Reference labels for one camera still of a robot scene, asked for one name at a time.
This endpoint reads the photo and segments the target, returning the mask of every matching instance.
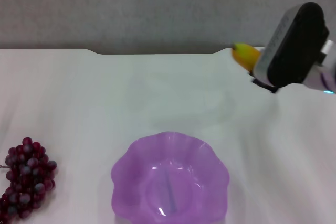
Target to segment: yellow banana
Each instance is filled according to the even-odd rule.
[[[253,70],[260,55],[260,51],[248,44],[235,43],[232,45],[232,57],[249,72]]]

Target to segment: plastic bowl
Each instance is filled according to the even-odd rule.
[[[208,224],[225,217],[229,173],[202,140],[163,132],[114,165],[112,208],[133,224]]]

